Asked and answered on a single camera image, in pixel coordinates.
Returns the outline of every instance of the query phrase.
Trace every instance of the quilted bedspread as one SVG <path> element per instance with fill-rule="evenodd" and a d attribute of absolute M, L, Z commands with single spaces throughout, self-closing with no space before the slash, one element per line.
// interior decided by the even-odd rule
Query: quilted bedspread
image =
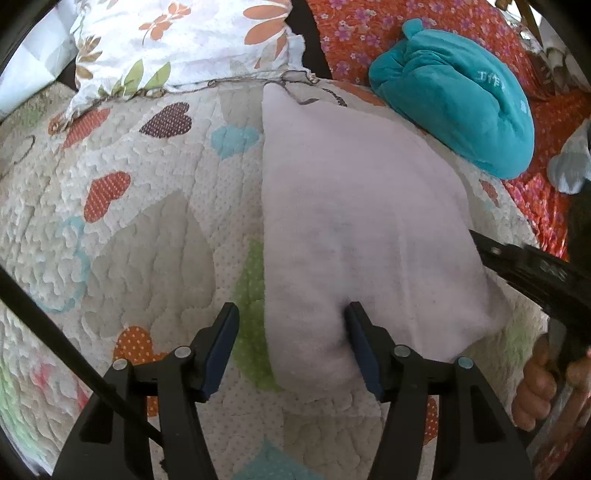
<path fill-rule="evenodd" d="M 0 127 L 0 261 L 101 374 L 114 359 L 141 364 L 187 344 L 234 301 L 241 330 L 232 358 L 220 391 L 197 407 L 219 477 L 361 480 L 388 406 L 361 382 L 322 398 L 281 391 L 268 360 L 263 85 L 104 103 L 53 136 L 50 119 L 73 92 L 55 84 L 38 94 Z M 396 115 L 361 87 L 322 80 L 287 89 L 300 101 Z M 536 244 L 499 180 L 419 133 L 462 178 L 477 230 Z M 504 289 L 513 317 L 467 353 L 507 405 L 545 318 Z M 90 391 L 1 304 L 0 346 L 2 428 L 31 466 L 51 471 Z M 155 399 L 148 414 L 157 425 Z M 436 441 L 433 398 L 422 478 Z"/>

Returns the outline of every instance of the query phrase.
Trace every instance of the light blue cloth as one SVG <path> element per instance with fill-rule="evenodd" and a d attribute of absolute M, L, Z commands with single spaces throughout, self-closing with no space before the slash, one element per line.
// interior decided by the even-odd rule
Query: light blue cloth
<path fill-rule="evenodd" d="M 591 180 L 590 132 L 591 121 L 585 120 L 566 141 L 560 154 L 548 162 L 548 180 L 559 192 L 579 193 L 585 181 Z"/>
<path fill-rule="evenodd" d="M 534 123 L 509 68 L 472 40 L 424 30 L 420 19 L 402 31 L 369 69 L 375 93 L 482 170 L 518 177 L 534 152 Z"/>

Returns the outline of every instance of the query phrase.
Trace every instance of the finger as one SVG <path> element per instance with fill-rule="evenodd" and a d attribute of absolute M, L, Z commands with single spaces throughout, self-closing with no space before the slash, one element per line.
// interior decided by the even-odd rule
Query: finger
<path fill-rule="evenodd" d="M 525 382 L 521 382 L 517 387 L 515 400 L 524 412 L 535 419 L 543 420 L 550 413 L 550 402 L 531 392 Z"/>
<path fill-rule="evenodd" d="M 523 369 L 523 379 L 529 390 L 543 400 L 552 400 L 556 395 L 556 381 L 533 359 L 529 359 Z"/>
<path fill-rule="evenodd" d="M 569 400 L 564 406 L 564 410 L 556 420 L 552 433 L 550 434 L 554 442 L 560 442 L 573 430 L 579 419 L 583 407 L 587 403 L 589 393 L 574 390 Z"/>
<path fill-rule="evenodd" d="M 531 432 L 535 428 L 535 418 L 519 406 L 517 399 L 513 400 L 511 413 L 513 414 L 513 422 L 520 429 Z"/>
<path fill-rule="evenodd" d="M 566 369 L 566 380 L 575 389 L 588 393 L 591 391 L 591 358 L 585 357 L 571 363 Z"/>
<path fill-rule="evenodd" d="M 550 360 L 550 344 L 547 333 L 538 338 L 534 344 L 531 359 L 541 367 L 544 367 Z"/>

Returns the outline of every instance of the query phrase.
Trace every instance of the black gripper frame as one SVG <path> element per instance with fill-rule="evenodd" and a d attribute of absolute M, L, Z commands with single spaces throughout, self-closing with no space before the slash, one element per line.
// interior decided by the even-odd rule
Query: black gripper frame
<path fill-rule="evenodd" d="M 390 402 L 368 480 L 418 477 L 429 395 L 439 395 L 433 480 L 533 480 L 515 427 L 470 359 L 446 364 L 397 348 L 358 302 L 345 309 L 345 323 L 367 389 Z"/>
<path fill-rule="evenodd" d="M 104 379 L 143 417 L 147 397 L 158 397 L 164 466 L 170 480 L 217 480 L 195 402 L 217 391 L 238 334 L 239 313 L 226 303 L 216 321 L 191 344 L 158 362 L 109 368 Z M 58 458 L 56 480 L 153 480 L 150 444 L 131 422 L 97 395 L 82 411 Z"/>

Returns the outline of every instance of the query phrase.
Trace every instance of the black strap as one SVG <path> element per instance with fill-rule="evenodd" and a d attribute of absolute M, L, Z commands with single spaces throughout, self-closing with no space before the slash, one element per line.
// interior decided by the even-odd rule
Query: black strap
<path fill-rule="evenodd" d="M 100 399 L 125 420 L 135 423 L 149 438 L 162 446 L 162 435 L 142 418 L 86 361 L 63 332 L 0 266 L 0 300 L 37 335 L 39 340 L 72 370 Z"/>

